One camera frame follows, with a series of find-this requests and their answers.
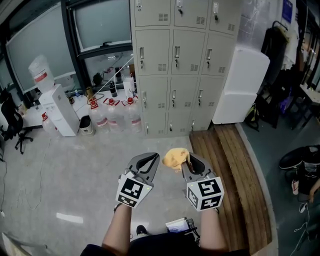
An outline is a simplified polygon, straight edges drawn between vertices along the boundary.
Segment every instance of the plastic bottle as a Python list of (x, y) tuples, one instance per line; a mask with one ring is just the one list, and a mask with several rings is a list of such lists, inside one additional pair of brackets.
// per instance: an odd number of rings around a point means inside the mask
[(45, 56), (39, 55), (36, 57), (28, 69), (35, 85), (42, 93), (50, 91), (55, 86), (55, 78)]
[(142, 129), (140, 112), (136, 102), (137, 101), (134, 101), (134, 99), (131, 97), (128, 98), (127, 104), (124, 104), (124, 102), (122, 101), (122, 104), (125, 106), (125, 110), (130, 120), (131, 131), (133, 133), (139, 133)]
[(95, 125), (95, 127), (105, 127), (108, 129), (108, 119), (106, 116), (106, 111), (103, 110), (102, 107), (98, 106), (98, 102), (95, 98), (90, 100), (90, 111), (89, 116), (92, 120), (92, 123)]
[(78, 90), (75, 90), (75, 96), (77, 100), (80, 100), (80, 93), (78, 92)]
[(61, 136), (61, 133), (58, 131), (54, 123), (48, 118), (47, 112), (44, 112), (42, 115), (42, 127), (48, 133), (52, 139), (57, 139)]
[(107, 105), (107, 114), (110, 131), (119, 133), (124, 130), (125, 117), (119, 112), (117, 105), (119, 100), (115, 101), (113, 98), (106, 98), (103, 103)]

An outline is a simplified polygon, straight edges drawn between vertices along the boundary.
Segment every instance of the office chair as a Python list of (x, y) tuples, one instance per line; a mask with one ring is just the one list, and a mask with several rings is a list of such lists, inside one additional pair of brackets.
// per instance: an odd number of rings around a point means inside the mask
[(8, 128), (6, 131), (2, 129), (3, 126), (0, 127), (4, 141), (9, 139), (12, 140), (13, 137), (18, 134), (19, 139), (14, 148), (18, 150), (18, 145), (20, 144), (20, 153), (23, 155), (24, 152), (22, 151), (22, 144), (24, 140), (30, 140), (31, 142), (33, 141), (31, 137), (26, 136), (27, 133), (32, 131), (32, 129), (26, 129), (24, 132), (21, 132), (24, 126), (24, 120), (16, 110), (12, 95), (5, 89), (0, 94), (0, 104), (2, 104), (1, 112), (8, 122)]

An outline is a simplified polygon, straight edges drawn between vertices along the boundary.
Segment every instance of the wooden plank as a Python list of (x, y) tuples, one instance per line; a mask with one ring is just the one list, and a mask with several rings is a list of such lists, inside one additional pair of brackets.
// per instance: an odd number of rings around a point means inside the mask
[(255, 209), (256, 209), (259, 230), (260, 230), (261, 247), (258, 248), (260, 250), (263, 247), (268, 245), (265, 219), (264, 219), (264, 215), (263, 215), (261, 201), (260, 201), (260, 198), (258, 197), (258, 191), (257, 191), (257, 187), (260, 187), (260, 184), (256, 183), (253, 179), (253, 176), (252, 176), (252, 173), (249, 169), (244, 152), (243, 152), (242, 148), (240, 147), (239, 140), (235, 135), (235, 131), (233, 130), (233, 127), (234, 127), (234, 125), (228, 125), (228, 126), (226, 126), (226, 129), (227, 129), (227, 132), (230, 136), (230, 139), (234, 145), (234, 150), (236, 151), (236, 154), (239, 158), (239, 161), (242, 164), (243, 173), (246, 176), (246, 180), (247, 180), (249, 187), (250, 187), (250, 190), (251, 190), (253, 203), (254, 203)]
[[(206, 159), (209, 162), (209, 164), (211, 166), (213, 166), (212, 163), (211, 163), (211, 159), (210, 159), (207, 147), (206, 147), (206, 143), (205, 143), (205, 141), (204, 141), (204, 139), (202, 137), (202, 133), (200, 131), (196, 132), (195, 133), (195, 137), (196, 137), (196, 139), (198, 141), (198, 147), (200, 149), (200, 152), (196, 153), (196, 154), (198, 154), (199, 156), (201, 156), (204, 159)], [(219, 207), (219, 219), (220, 219), (221, 227), (222, 227), (225, 239), (226, 239), (226, 243), (228, 245), (229, 250), (231, 251), (232, 250), (232, 246), (231, 246), (230, 232), (229, 232), (229, 229), (228, 229), (227, 216), (226, 216), (226, 211), (225, 211), (225, 204), (223, 202), (222, 202), (221, 206)]]
[(211, 144), (211, 138), (209, 136), (209, 133), (211, 133), (211, 132), (212, 131), (203, 131), (202, 136), (203, 136), (203, 139), (205, 140), (206, 148), (208, 150), (208, 153), (209, 153), (209, 156), (211, 159), (213, 171), (216, 173), (216, 175), (218, 177), (221, 178), (221, 182), (224, 187), (223, 206), (224, 206), (227, 226), (228, 226), (229, 231), (231, 231), (231, 232), (229, 232), (231, 251), (236, 251), (236, 250), (239, 250), (240, 248), (242, 249), (243, 245), (238, 245), (238, 239), (237, 239), (238, 232), (234, 232), (237, 230), (237, 228), (236, 228), (236, 224), (234, 221), (233, 212), (232, 212), (230, 199), (229, 199), (230, 191), (228, 191), (228, 187), (226, 186), (222, 171), (220, 169), (218, 158), (217, 158), (216, 153), (214, 151), (214, 148)]
[(264, 194), (262, 192), (262, 188), (261, 188), (256, 170), (252, 164), (251, 157), (249, 156), (249, 153), (247, 151), (247, 148), (246, 148), (243, 140), (241, 139), (237, 128), (235, 126), (233, 126), (232, 129), (233, 129), (235, 136), (238, 139), (239, 145), (240, 145), (242, 152), (244, 154), (244, 158), (246, 159), (246, 162), (248, 164), (249, 170), (250, 170), (252, 178), (253, 178), (253, 182), (255, 184), (257, 184), (256, 191), (257, 191), (257, 196), (259, 198), (259, 201), (261, 203), (262, 214), (263, 214), (263, 219), (264, 219), (264, 224), (265, 224), (266, 239), (267, 239), (267, 244), (269, 244), (272, 242), (272, 232), (271, 232), (269, 212), (268, 212), (266, 200), (265, 200)]
[(247, 228), (245, 224), (245, 218), (244, 218), (238, 190), (237, 190), (227, 157), (222, 148), (217, 132), (215, 130), (208, 132), (208, 137), (209, 137), (209, 142), (212, 145), (212, 148), (214, 150), (215, 156), (219, 164), (220, 174), (218, 173), (217, 174), (223, 177), (225, 188), (228, 193), (232, 216), (233, 216), (234, 225), (235, 225), (235, 229), (232, 229), (232, 230), (236, 233), (236, 236), (237, 236), (238, 250), (246, 249), (249, 247), (249, 243), (248, 243), (248, 235), (247, 235)]
[(216, 125), (214, 128), (220, 139), (221, 145), (223, 147), (223, 150), (225, 152), (225, 155), (227, 157), (227, 160), (229, 162), (229, 165), (234, 177), (234, 181), (238, 190), (238, 194), (239, 194), (242, 209), (243, 209), (243, 215), (244, 215), (244, 220), (245, 220), (245, 225), (246, 225), (246, 230), (248, 235), (250, 254), (254, 254), (257, 251), (258, 247), (256, 244), (255, 226), (253, 224), (253, 216), (252, 216), (251, 207), (248, 202), (247, 192), (245, 190), (244, 184), (242, 183), (241, 176), (238, 172), (238, 167), (236, 165), (234, 156), (231, 152), (230, 146), (227, 142), (223, 129), (219, 125)]
[(252, 189), (253, 182), (250, 180), (250, 177), (247, 177), (246, 171), (244, 170), (244, 167), (242, 165), (242, 162), (239, 157), (239, 152), (237, 151), (234, 142), (232, 141), (232, 138), (229, 134), (228, 130), (229, 125), (223, 125), (221, 126), (222, 132), (224, 134), (224, 137), (226, 138), (226, 141), (229, 145), (230, 151), (233, 155), (233, 159), (236, 164), (236, 169), (232, 170), (233, 176), (235, 172), (238, 172), (240, 181), (243, 184), (244, 191), (246, 193), (246, 198), (248, 200), (249, 209), (251, 211), (252, 216), (252, 223), (254, 226), (254, 234), (255, 234), (255, 243), (256, 243), (256, 251), (263, 248), (262, 246), (262, 239), (261, 239), (261, 230), (260, 230), (260, 223), (259, 223), (259, 215), (258, 210), (256, 206), (256, 200), (254, 196), (254, 191)]

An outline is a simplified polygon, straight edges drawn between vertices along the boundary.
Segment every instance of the metal locker cabinet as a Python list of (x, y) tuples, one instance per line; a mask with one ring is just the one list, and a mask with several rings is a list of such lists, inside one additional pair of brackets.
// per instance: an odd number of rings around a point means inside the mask
[(175, 0), (174, 25), (205, 29), (209, 0)]
[(166, 129), (166, 112), (159, 110), (144, 112), (143, 122), (146, 136), (163, 135)]
[(223, 81), (223, 78), (202, 77), (196, 92), (194, 109), (215, 108), (221, 95)]
[(197, 77), (171, 78), (169, 110), (191, 110), (197, 81)]
[(207, 130), (213, 116), (210, 108), (195, 108), (191, 114), (189, 131)]
[(140, 77), (140, 99), (142, 111), (166, 111), (168, 78), (167, 77)]
[(170, 30), (137, 30), (135, 36), (139, 75), (167, 75)]
[(234, 38), (213, 33), (209, 34), (202, 75), (224, 76), (227, 73), (234, 47)]
[(205, 33), (174, 30), (172, 74), (198, 75)]
[(184, 136), (189, 131), (190, 111), (170, 111), (166, 134), (172, 136)]
[(135, 26), (169, 26), (170, 0), (134, 0)]
[(234, 35), (239, 28), (242, 0), (213, 0), (210, 30)]

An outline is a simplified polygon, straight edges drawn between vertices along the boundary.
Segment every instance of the black and white marker cube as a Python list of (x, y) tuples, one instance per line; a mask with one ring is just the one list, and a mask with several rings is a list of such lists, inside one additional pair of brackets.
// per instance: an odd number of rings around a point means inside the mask
[(198, 212), (219, 207), (224, 194), (220, 177), (189, 182), (186, 185), (186, 197)]
[(134, 178), (121, 175), (115, 200), (136, 208), (152, 188), (152, 186), (139, 182)]

